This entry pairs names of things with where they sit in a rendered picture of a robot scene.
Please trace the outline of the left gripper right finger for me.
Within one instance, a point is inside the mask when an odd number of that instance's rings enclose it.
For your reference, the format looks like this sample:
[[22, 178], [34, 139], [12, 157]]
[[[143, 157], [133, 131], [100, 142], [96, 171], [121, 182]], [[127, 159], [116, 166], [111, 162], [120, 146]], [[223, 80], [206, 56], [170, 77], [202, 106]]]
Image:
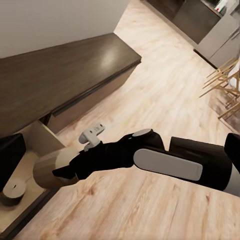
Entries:
[[240, 173], [240, 135], [235, 133], [228, 133], [224, 151], [232, 161], [232, 164], [237, 168]]

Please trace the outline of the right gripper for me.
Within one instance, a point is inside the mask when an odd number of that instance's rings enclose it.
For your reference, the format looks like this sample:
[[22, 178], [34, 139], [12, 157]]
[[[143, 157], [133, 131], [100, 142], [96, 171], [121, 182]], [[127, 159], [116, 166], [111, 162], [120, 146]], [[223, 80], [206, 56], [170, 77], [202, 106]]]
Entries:
[[107, 148], [110, 143], [112, 142], [103, 144], [100, 141], [96, 147], [80, 152], [68, 166], [53, 170], [53, 175], [69, 180], [77, 175], [79, 180], [85, 180], [94, 171], [114, 170], [107, 159]]

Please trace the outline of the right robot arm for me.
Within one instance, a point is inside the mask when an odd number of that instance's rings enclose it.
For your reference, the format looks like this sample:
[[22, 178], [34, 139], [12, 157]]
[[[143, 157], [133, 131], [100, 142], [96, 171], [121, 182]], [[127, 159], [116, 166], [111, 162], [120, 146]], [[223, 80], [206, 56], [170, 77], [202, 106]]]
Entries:
[[100, 123], [84, 130], [78, 141], [88, 144], [68, 166], [52, 171], [56, 177], [85, 180], [94, 171], [131, 168], [163, 174], [240, 197], [240, 173], [223, 145], [172, 136], [169, 151], [159, 133], [141, 129], [117, 142], [97, 137], [105, 130]]

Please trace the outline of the pillar candle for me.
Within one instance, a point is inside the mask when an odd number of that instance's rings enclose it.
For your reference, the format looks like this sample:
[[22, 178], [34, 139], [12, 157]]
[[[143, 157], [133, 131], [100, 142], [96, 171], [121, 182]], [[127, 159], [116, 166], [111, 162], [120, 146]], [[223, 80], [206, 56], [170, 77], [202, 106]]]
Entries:
[[22, 179], [9, 179], [0, 193], [0, 202], [7, 207], [17, 205], [22, 200], [26, 188], [26, 183]]
[[75, 175], [74, 178], [68, 179], [60, 176], [54, 176], [54, 170], [70, 165], [70, 162], [81, 152], [74, 148], [63, 148], [55, 152], [44, 155], [34, 164], [32, 173], [37, 185], [43, 189], [55, 189], [75, 185], [80, 180]]

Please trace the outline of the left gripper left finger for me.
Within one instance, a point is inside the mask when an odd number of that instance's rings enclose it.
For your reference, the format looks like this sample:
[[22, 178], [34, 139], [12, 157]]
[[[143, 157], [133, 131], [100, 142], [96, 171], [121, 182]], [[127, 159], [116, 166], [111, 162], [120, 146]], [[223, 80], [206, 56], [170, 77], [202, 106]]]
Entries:
[[26, 153], [22, 133], [0, 138], [0, 193]]

